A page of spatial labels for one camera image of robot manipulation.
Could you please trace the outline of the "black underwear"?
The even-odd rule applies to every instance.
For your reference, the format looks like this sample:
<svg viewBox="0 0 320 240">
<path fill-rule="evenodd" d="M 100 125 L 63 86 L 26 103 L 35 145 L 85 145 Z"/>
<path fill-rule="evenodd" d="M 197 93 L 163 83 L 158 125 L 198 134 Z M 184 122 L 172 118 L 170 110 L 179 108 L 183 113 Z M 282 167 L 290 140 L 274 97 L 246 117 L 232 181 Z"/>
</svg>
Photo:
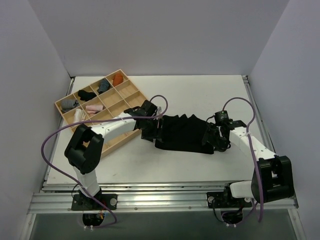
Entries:
<svg viewBox="0 0 320 240">
<path fill-rule="evenodd" d="M 212 155 L 214 147 L 209 143 L 202 144 L 207 123 L 196 117 L 185 114 L 179 116 L 165 115 L 163 118 L 161 139 L 154 146 L 161 150 L 191 152 Z"/>
</svg>

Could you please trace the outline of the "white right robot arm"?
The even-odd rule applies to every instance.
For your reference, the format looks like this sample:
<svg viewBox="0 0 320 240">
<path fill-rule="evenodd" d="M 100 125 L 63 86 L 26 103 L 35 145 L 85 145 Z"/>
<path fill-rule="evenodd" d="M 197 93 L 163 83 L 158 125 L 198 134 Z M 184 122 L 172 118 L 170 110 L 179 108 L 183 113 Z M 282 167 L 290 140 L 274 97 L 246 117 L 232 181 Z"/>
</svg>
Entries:
<svg viewBox="0 0 320 240">
<path fill-rule="evenodd" d="M 241 120 L 223 122 L 220 125 L 208 123 L 202 143 L 212 145 L 218 152 L 236 146 L 246 157 L 253 160 L 252 179 L 231 183 L 229 189 L 222 193 L 225 205 L 232 207 L 244 198 L 254 199 L 261 204 L 294 196 L 290 159 L 269 150 L 252 136 Z"/>
</svg>

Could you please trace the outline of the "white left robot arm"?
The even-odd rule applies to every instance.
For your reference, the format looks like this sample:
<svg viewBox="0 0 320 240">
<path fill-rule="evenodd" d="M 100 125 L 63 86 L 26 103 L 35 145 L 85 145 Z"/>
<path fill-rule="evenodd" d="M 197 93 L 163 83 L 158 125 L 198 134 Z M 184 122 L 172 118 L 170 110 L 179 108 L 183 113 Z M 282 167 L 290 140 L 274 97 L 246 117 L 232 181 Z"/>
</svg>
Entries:
<svg viewBox="0 0 320 240">
<path fill-rule="evenodd" d="M 84 195 L 82 202 L 88 209 L 95 210 L 101 203 L 96 167 L 100 163 L 104 144 L 135 130 L 155 134 L 160 120 L 159 109 L 145 100 L 141 106 L 128 108 L 108 122 L 94 126 L 80 124 L 75 129 L 64 156 L 76 173 Z"/>
</svg>

